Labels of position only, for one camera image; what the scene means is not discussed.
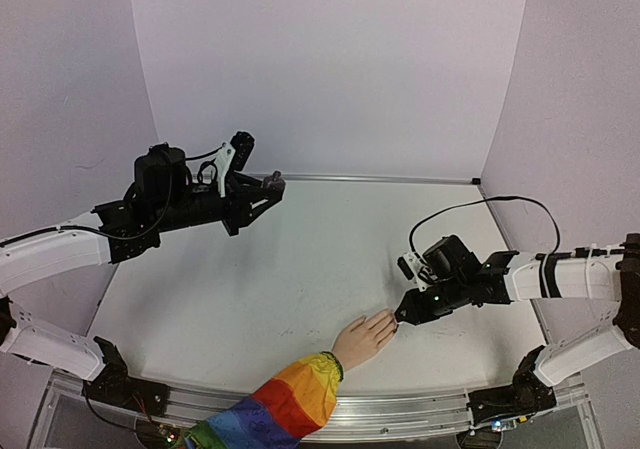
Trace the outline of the purple nail polish bottle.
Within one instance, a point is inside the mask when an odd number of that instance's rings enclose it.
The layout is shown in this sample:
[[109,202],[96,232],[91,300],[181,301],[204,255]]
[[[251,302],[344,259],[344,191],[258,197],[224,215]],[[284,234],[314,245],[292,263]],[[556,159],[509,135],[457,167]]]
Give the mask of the purple nail polish bottle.
[[274,171],[263,179],[262,187],[269,190],[283,191],[286,187],[286,182],[280,171]]

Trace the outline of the rainbow sleeve forearm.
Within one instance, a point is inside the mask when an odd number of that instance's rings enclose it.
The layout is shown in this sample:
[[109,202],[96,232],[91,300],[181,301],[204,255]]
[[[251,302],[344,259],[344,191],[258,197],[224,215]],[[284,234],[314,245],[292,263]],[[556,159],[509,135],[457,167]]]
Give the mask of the rainbow sleeve forearm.
[[293,362],[231,408],[181,433],[176,448],[296,448],[322,429],[344,378],[330,352]]

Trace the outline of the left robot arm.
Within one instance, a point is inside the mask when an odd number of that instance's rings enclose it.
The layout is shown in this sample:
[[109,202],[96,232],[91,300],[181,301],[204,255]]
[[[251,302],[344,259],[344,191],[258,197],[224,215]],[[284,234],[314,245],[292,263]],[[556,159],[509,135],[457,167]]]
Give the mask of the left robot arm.
[[75,269],[130,261],[159,247],[164,232],[220,222],[235,236],[278,204],[284,190],[279,172],[259,180],[232,171],[216,184],[173,174],[147,188],[132,186],[124,199],[59,226],[3,240],[2,352],[78,377],[91,401],[163,415],[167,385],[131,376],[114,343],[40,320],[12,301],[11,293]]

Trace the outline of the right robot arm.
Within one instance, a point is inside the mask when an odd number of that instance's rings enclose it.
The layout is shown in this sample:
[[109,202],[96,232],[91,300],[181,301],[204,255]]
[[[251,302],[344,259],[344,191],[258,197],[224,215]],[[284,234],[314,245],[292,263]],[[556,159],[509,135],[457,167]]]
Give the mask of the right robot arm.
[[498,251],[485,261],[455,235],[397,265],[413,283],[398,308],[400,323],[419,326],[465,306],[528,302],[548,344],[528,352],[509,384],[467,396],[472,428],[498,432],[509,421],[550,410],[554,389],[570,376],[639,346],[639,236],[619,245],[534,254]]

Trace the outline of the mannequin hand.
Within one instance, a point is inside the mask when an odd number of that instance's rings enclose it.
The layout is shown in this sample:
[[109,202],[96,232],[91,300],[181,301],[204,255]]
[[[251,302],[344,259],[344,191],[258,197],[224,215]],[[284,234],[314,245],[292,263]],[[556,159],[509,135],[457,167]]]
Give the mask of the mannequin hand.
[[345,372],[375,357],[393,339],[394,320],[394,313],[385,309],[356,319],[339,333],[331,353]]

